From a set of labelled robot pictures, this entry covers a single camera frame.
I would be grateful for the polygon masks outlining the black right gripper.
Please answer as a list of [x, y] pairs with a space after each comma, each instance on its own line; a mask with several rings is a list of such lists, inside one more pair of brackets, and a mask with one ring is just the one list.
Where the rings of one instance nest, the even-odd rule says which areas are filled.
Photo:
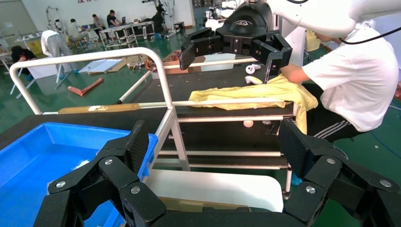
[[268, 33], [272, 12], [266, 2], [244, 2], [214, 32], [210, 27], [185, 36], [179, 64], [186, 70], [196, 57], [218, 52], [250, 55], [265, 65], [264, 84], [289, 64], [293, 48], [279, 33]]

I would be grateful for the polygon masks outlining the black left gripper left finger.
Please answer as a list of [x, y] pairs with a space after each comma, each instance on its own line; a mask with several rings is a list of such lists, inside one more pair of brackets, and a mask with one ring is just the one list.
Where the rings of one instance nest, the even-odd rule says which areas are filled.
[[137, 121], [129, 135], [108, 141], [92, 161], [48, 186], [34, 226], [82, 227], [106, 201], [129, 226], [153, 225], [166, 206], [138, 176], [148, 145], [145, 121]]

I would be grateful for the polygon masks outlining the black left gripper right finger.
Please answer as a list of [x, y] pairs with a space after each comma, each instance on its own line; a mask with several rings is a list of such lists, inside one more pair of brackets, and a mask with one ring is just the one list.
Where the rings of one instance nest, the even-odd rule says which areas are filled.
[[279, 145], [292, 171], [302, 180], [284, 211], [310, 227], [327, 200], [338, 202], [362, 227], [401, 224], [399, 185], [347, 160], [327, 140], [303, 134], [291, 120], [283, 120]]

